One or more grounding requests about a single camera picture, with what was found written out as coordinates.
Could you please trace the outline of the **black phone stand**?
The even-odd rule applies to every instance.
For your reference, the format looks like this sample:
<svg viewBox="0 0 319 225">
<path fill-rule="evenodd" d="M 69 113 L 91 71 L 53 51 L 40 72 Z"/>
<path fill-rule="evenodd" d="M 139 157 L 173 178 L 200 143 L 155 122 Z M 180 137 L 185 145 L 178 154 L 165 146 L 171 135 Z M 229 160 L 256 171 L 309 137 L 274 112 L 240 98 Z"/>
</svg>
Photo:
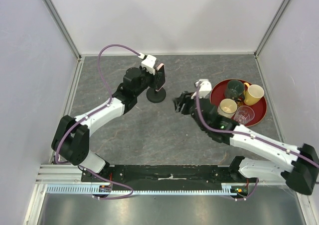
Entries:
<svg viewBox="0 0 319 225">
<path fill-rule="evenodd" d="M 159 91 L 148 88 L 146 93 L 147 99 L 152 103 L 161 103 L 166 98 L 166 90 L 161 88 Z"/>
</svg>

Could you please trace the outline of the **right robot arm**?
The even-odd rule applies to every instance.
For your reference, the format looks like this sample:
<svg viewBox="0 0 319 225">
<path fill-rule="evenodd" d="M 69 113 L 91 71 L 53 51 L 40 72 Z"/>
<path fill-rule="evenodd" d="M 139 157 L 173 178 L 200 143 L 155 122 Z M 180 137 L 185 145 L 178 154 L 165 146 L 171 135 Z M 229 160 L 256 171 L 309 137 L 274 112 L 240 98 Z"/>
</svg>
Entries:
<svg viewBox="0 0 319 225">
<path fill-rule="evenodd" d="M 208 98 L 183 92 L 173 100 L 177 113 L 190 115 L 212 140 L 253 152 L 264 160 L 236 156 L 228 169 L 234 182 L 259 179 L 263 182 L 285 183 L 303 194 L 313 193 L 319 175 L 319 157 L 309 144 L 298 147 L 258 134 L 236 121 L 217 113 Z"/>
</svg>

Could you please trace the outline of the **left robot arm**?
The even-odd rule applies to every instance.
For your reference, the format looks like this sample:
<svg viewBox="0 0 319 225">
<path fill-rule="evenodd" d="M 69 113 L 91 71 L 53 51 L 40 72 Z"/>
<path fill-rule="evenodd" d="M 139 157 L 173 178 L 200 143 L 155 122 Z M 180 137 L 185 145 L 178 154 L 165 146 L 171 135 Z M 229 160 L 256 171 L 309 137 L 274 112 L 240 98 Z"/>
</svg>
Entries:
<svg viewBox="0 0 319 225">
<path fill-rule="evenodd" d="M 137 103 L 137 97 L 146 89 L 155 93 L 162 89 L 166 81 L 164 65 L 160 64 L 155 73 L 145 67 L 132 67 L 126 71 L 123 82 L 105 103 L 82 115 L 65 115 L 58 125 L 52 149 L 55 162 L 62 157 L 74 166 L 92 171 L 99 182 L 109 178 L 109 163 L 90 150 L 90 137 L 99 128 L 129 112 Z"/>
</svg>

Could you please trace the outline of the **phone with pink case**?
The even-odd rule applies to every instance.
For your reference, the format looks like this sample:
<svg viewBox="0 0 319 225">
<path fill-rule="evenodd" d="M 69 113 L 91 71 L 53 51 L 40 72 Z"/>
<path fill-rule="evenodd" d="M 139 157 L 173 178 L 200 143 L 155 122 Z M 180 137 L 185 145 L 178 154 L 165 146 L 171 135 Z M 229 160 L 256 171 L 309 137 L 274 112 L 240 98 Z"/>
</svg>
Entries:
<svg viewBox="0 0 319 225">
<path fill-rule="evenodd" d="M 156 68 L 155 90 L 160 91 L 166 82 L 164 63 L 160 63 Z"/>
</svg>

